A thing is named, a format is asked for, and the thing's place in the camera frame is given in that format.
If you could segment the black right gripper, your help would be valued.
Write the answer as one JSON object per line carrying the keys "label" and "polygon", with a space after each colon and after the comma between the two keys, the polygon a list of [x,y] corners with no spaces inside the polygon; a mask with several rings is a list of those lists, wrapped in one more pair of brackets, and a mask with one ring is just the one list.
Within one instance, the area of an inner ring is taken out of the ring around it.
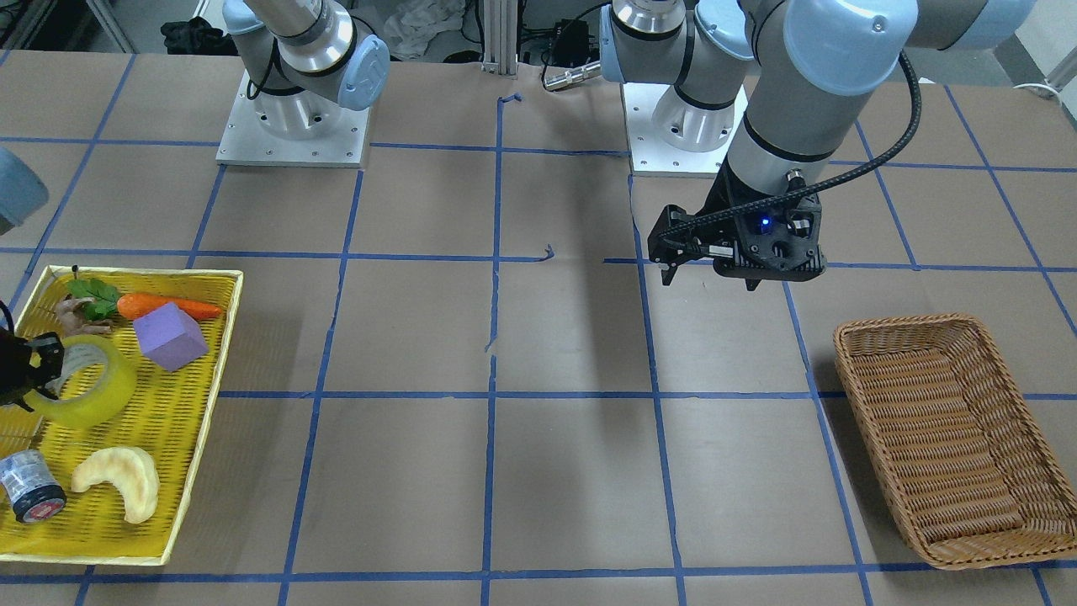
{"label": "black right gripper", "polygon": [[[32,387],[42,396],[57,396],[55,380],[61,377],[65,349],[56,332],[38,335],[28,342],[14,334],[14,319],[5,304],[1,330],[1,406],[30,409],[24,395]],[[30,365],[30,355],[37,354],[39,364]]]}

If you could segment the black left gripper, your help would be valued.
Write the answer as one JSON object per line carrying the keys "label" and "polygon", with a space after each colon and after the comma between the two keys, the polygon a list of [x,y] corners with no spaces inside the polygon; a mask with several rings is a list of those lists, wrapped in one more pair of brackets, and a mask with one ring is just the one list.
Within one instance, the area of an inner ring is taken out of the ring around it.
{"label": "black left gripper", "polygon": [[665,286],[672,284],[680,266],[697,258],[712,258],[717,274],[745,279],[747,291],[757,291],[763,279],[816,279],[823,274],[826,258],[819,246],[822,205],[816,193],[690,226],[695,219],[768,196],[743,183],[735,175],[732,163],[726,161],[697,214],[666,205],[649,234],[649,259],[665,265]]}

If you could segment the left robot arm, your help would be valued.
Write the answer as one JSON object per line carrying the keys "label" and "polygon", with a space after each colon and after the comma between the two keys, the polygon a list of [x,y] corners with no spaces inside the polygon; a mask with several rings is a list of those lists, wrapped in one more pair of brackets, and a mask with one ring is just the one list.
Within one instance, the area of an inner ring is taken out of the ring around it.
{"label": "left robot arm", "polygon": [[[728,116],[749,65],[761,73],[703,207],[666,205],[647,238],[669,286],[710,258],[743,279],[824,273],[820,192],[872,173],[912,141],[922,96],[905,50],[988,50],[1015,34],[1031,1],[612,1],[600,61],[611,82],[671,86],[690,109]],[[824,179],[862,109],[895,69],[910,93],[900,138],[872,160]]]}

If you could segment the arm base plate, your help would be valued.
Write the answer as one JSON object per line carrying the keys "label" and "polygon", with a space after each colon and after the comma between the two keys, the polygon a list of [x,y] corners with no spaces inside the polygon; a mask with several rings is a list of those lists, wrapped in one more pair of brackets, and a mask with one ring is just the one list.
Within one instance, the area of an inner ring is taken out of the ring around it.
{"label": "arm base plate", "polygon": [[671,85],[623,85],[624,126],[635,177],[712,178],[747,105],[744,88],[719,110],[686,103]]}
{"label": "arm base plate", "polygon": [[311,91],[249,99],[244,72],[215,154],[220,165],[362,169],[369,149],[369,109],[332,104]]}

